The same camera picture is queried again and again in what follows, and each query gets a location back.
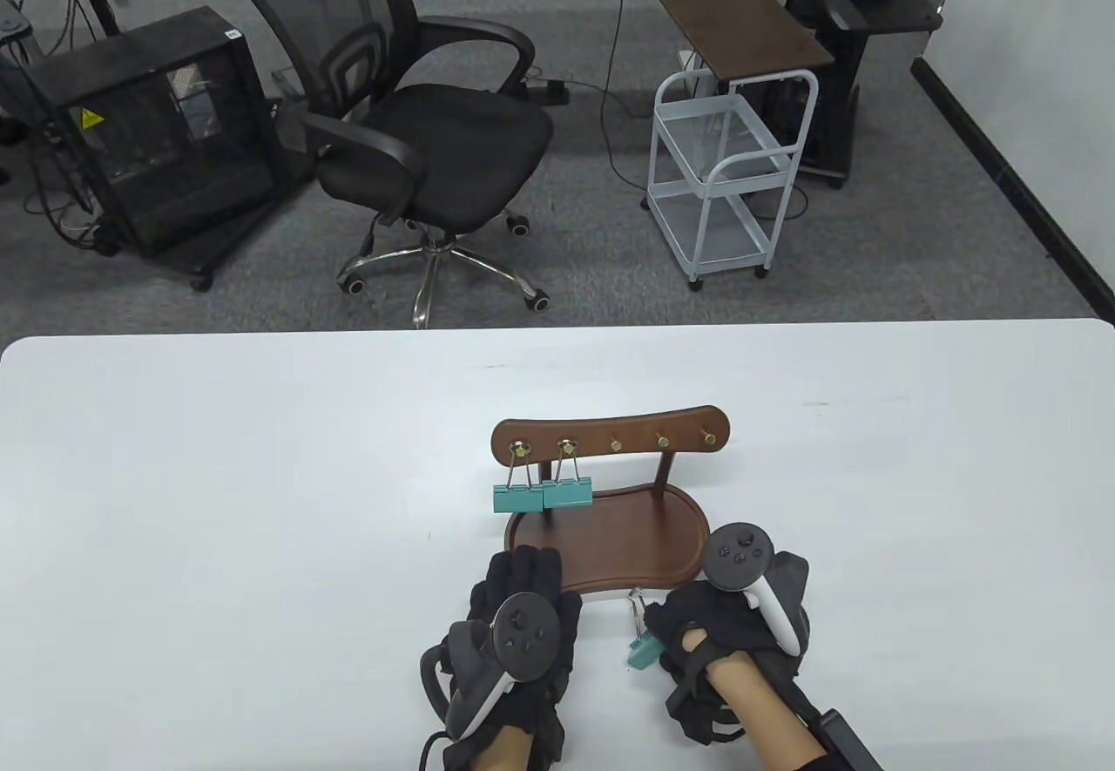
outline cart caster wheel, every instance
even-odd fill
[[[93,250],[99,253],[100,257],[116,257],[120,252],[120,245],[117,242],[108,242],[107,240],[94,238]]]

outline hand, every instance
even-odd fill
[[[531,768],[545,768],[561,759],[565,734],[555,707],[565,694],[569,675],[573,671],[573,644],[581,617],[581,595],[574,591],[563,594],[561,580],[561,553],[553,548],[540,550],[520,546],[513,553],[505,551],[493,556],[485,580],[473,587],[468,619],[485,623],[492,623],[500,606],[512,594],[534,591],[542,595],[558,611],[561,645],[545,675],[537,681],[515,684],[498,700],[475,733],[445,750],[443,760],[446,769],[468,768],[495,741],[503,727],[515,727],[534,736]],[[452,674],[453,665],[448,663],[447,650],[444,652],[442,669]]]
[[[678,720],[687,736],[701,744],[741,735],[741,731],[721,735],[712,727],[714,723],[729,725],[737,721],[718,692],[720,686],[709,681],[723,666],[730,665],[729,672],[736,676],[746,674],[759,684],[778,687],[779,692],[789,692],[797,674],[801,658],[785,655],[763,615],[748,607],[744,595],[721,591],[707,581],[689,582],[673,590],[665,604],[648,605],[644,620],[651,634],[666,646],[660,658],[662,668],[679,685],[667,703],[670,715]],[[690,653],[706,639],[718,654],[700,675],[687,677]],[[691,669],[705,663],[709,654],[715,653],[706,650]]]

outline warning label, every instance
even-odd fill
[[[81,131],[85,133],[87,129],[91,129],[98,123],[104,123],[105,118],[100,117],[93,109],[81,109]]]

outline teal binder clip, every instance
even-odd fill
[[[661,654],[666,652],[666,646],[642,625],[642,613],[647,608],[642,601],[642,591],[639,588],[632,588],[628,592],[628,601],[631,604],[631,615],[634,617],[636,634],[636,638],[628,647],[630,649],[628,653],[628,666],[636,669],[646,669],[651,664],[657,663]]]
[[[573,459],[573,474],[576,478],[561,480],[561,462],[569,455]],[[552,481],[542,481],[542,501],[547,510],[566,507],[590,507],[592,504],[592,479],[582,478],[576,465],[576,443],[562,440],[558,443],[558,468]]]
[[[666,652],[666,646],[650,632],[643,632],[638,639],[631,642],[631,653],[628,655],[628,666],[636,669],[646,669],[648,666],[658,663],[658,658]]]
[[[531,453],[531,444],[516,440],[511,444],[511,468],[507,470],[507,482],[492,485],[492,510],[494,512],[542,512],[543,484],[535,486],[531,482],[531,464],[525,463],[526,483],[512,485],[511,476],[515,473],[515,461]]]

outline computer case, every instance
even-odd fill
[[[28,75],[105,230],[143,257],[227,230],[291,186],[248,42],[209,7],[46,58]]]

